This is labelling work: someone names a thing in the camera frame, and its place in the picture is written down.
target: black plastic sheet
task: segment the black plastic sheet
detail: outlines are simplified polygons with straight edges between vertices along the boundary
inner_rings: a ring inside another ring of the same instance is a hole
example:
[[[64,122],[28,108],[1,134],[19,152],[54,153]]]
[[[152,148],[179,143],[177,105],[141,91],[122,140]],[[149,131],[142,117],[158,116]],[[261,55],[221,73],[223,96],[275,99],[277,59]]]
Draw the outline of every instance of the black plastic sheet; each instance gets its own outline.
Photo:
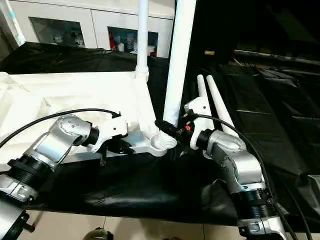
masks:
[[[149,57],[148,66],[152,104],[156,117],[162,118],[169,62]],[[135,67],[132,54],[39,43],[24,44],[0,64],[1,71],[10,74],[134,71]],[[293,228],[304,230],[285,186],[300,203],[312,231],[318,232],[319,77],[206,62],[188,67],[182,104],[197,96],[197,74],[213,75],[235,126],[262,154]],[[187,154],[177,157],[181,150]],[[219,169],[201,154],[180,146],[161,158],[150,154],[110,158],[105,167],[98,159],[63,164],[30,208],[235,225],[234,206],[217,180]]]

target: screw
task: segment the screw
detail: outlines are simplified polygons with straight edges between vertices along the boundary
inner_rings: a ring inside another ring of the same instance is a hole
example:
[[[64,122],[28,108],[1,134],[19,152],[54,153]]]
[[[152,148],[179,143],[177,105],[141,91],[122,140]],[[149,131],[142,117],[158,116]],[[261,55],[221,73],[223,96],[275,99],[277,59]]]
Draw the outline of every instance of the screw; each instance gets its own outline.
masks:
[[[274,201],[273,201],[273,199],[272,199],[272,198],[268,198],[268,199],[266,200],[266,203],[267,203],[267,204],[273,204],[273,203],[274,203]]]

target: glass cabinet door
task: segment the glass cabinet door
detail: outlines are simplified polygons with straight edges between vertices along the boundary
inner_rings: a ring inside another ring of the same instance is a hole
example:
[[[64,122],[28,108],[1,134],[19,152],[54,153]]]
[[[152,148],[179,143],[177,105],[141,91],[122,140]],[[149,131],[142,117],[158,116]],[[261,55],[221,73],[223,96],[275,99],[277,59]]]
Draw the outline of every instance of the glass cabinet door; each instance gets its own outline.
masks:
[[[90,9],[10,1],[27,42],[97,48]]]
[[[92,10],[98,48],[137,52],[138,15]],[[168,58],[173,20],[148,18],[148,53]]]
[[[79,22],[29,17],[40,43],[85,48]]]
[[[138,31],[127,28],[112,27],[108,28],[110,49],[114,51],[137,54],[138,50]],[[157,56],[158,33],[148,32],[148,55]]]

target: white cabinet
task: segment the white cabinet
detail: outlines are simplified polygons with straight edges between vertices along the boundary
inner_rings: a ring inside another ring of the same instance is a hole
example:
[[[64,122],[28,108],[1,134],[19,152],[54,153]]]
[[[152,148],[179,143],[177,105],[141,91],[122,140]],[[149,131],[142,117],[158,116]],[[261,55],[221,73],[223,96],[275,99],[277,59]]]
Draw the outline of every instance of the white cabinet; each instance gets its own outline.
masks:
[[[175,0],[149,0],[148,50],[169,55]],[[28,42],[135,53],[139,0],[10,0]]]
[[[24,1],[10,5],[28,42],[97,47],[90,9]]]
[[[109,50],[115,42],[117,46],[123,44],[125,52],[136,51],[137,15],[93,10],[92,18],[99,48]],[[156,53],[157,57],[168,58],[172,28],[172,19],[149,17],[148,45],[150,52]]]

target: white base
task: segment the white base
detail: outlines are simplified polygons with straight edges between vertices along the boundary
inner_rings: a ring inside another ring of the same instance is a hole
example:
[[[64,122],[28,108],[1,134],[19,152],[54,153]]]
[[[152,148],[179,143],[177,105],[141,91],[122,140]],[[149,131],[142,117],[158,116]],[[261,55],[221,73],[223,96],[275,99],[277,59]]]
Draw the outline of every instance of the white base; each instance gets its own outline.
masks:
[[[130,140],[130,143],[136,148],[136,153],[148,152],[157,157],[163,156],[166,149],[152,147],[149,140],[139,132],[139,108],[144,106],[140,106],[143,103],[139,100],[139,94],[134,91],[135,77],[135,72],[21,75],[0,72],[0,141],[14,130],[43,116],[63,110],[102,108],[121,112],[127,122],[129,138],[135,139]],[[94,126],[111,118],[110,114],[104,112],[76,115]],[[29,145],[47,131],[54,121],[50,119],[38,123],[3,146],[0,149],[0,171],[8,170],[7,162],[21,157]],[[83,154],[85,152],[85,147],[73,147],[66,162],[97,158],[92,153],[91,156]]]

